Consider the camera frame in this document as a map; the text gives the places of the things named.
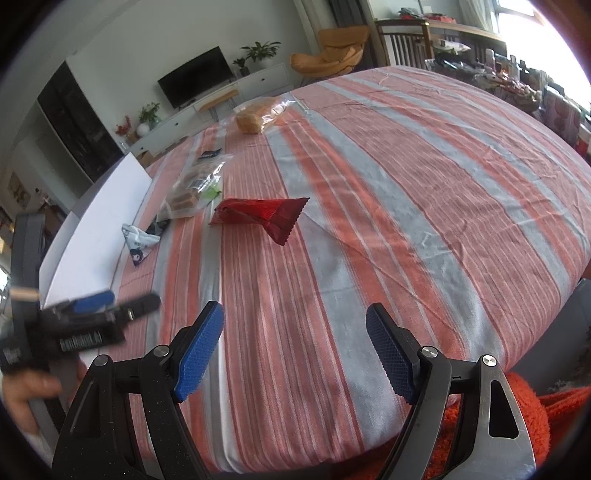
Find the blue gripper pad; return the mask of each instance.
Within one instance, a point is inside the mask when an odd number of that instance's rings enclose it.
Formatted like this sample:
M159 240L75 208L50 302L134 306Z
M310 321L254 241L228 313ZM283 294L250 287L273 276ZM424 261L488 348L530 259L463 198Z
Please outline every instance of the blue gripper pad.
M177 401L185 401L197 390L222 334L223 321L222 306L209 301L193 325L177 334L184 335L171 358L172 375L176 379L173 394Z
M419 343L410 331L396 326L381 303L369 306L365 326L394 393L414 405L421 369Z
M83 299L77 299L72 304L73 313L94 313L102 307L112 305L115 301L115 294L110 290L95 293Z

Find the television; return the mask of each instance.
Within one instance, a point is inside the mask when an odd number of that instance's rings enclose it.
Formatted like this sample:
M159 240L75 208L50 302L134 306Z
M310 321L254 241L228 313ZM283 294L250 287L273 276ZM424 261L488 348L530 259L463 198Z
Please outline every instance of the television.
M176 108L231 78L233 73L220 47L215 47L165 75L158 84Z

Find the orange blanket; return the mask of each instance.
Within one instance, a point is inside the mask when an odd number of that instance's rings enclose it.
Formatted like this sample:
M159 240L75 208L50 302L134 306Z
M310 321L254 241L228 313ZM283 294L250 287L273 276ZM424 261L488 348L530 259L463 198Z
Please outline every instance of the orange blanket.
M575 388L543 397L536 397L533 390L519 375L509 373L507 380L523 414L534 449L536 465L540 466L550 450L555 447L570 428L581 407L591 394L591 387ZM457 420L458 405L449 407L443 417L439 439L435 445L431 463L424 480L440 475L452 444ZM357 458L335 465L337 480L375 480L382 469L394 440Z

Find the metal screw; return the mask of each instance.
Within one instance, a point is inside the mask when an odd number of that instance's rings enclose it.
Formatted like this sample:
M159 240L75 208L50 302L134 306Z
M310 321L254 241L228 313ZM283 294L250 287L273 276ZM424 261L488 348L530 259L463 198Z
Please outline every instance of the metal screw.
M482 357L482 362L489 367L494 367L496 365L496 358L492 355L485 355Z
M435 358L439 354L437 349L433 346L424 346L421 348L421 353L427 358Z
M154 355L156 356L167 356L170 353L170 348L167 345L158 345L154 349Z
M109 355L99 355L93 362L97 367L104 367L109 361Z

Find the orange armchair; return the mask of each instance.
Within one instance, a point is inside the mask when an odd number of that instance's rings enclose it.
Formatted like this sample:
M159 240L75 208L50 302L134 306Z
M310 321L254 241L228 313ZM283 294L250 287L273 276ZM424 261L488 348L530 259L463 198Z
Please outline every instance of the orange armchair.
M318 32L323 47L319 55L293 53L291 68L304 76L302 85L313 79L325 79L351 72L361 61L363 46L368 40L369 28L327 28Z

